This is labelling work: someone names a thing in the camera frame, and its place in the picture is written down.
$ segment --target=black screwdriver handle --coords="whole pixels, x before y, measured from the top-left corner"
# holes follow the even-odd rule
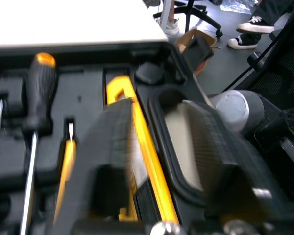
[[[57,87],[55,59],[47,53],[35,56],[25,81],[28,115],[22,128],[25,133],[40,135],[52,131],[50,109]]]

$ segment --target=chair base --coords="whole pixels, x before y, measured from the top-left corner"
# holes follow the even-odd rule
[[[218,24],[211,17],[207,16],[207,7],[203,5],[193,5],[193,3],[194,3],[194,0],[190,0],[188,4],[174,1],[174,5],[177,6],[177,8],[175,8],[175,14],[184,13],[186,15],[185,33],[189,31],[191,15],[194,15],[206,21],[208,24],[212,25],[213,27],[215,27],[217,29],[216,37],[217,38],[221,37],[223,35],[221,31],[221,25]],[[161,14],[162,12],[156,13],[153,15],[153,17],[159,18],[161,17]]]

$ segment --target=white shoe sole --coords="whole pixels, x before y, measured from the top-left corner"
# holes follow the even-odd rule
[[[257,26],[251,23],[240,24],[236,31],[239,33],[272,33],[274,31],[273,26]]]
[[[178,27],[175,29],[165,29],[164,32],[169,36],[175,36],[180,32],[180,29]]]
[[[255,49],[257,47],[257,44],[249,46],[240,46],[235,38],[232,38],[229,41],[227,41],[227,44],[229,47],[235,50]]]

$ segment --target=black mesh panel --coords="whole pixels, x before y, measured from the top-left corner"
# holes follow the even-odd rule
[[[294,28],[264,75],[250,89],[281,109],[294,108]]]

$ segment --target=black cable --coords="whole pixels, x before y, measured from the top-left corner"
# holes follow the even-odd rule
[[[280,35],[283,33],[283,30],[276,36],[273,42],[267,47],[267,49],[258,57],[258,59],[251,65],[247,70],[245,70],[240,76],[238,76],[230,85],[228,85],[223,92],[229,90],[235,83],[237,83],[245,74],[247,74],[252,68],[254,68],[258,62],[268,53],[268,51],[274,46],[274,44],[279,40]]]

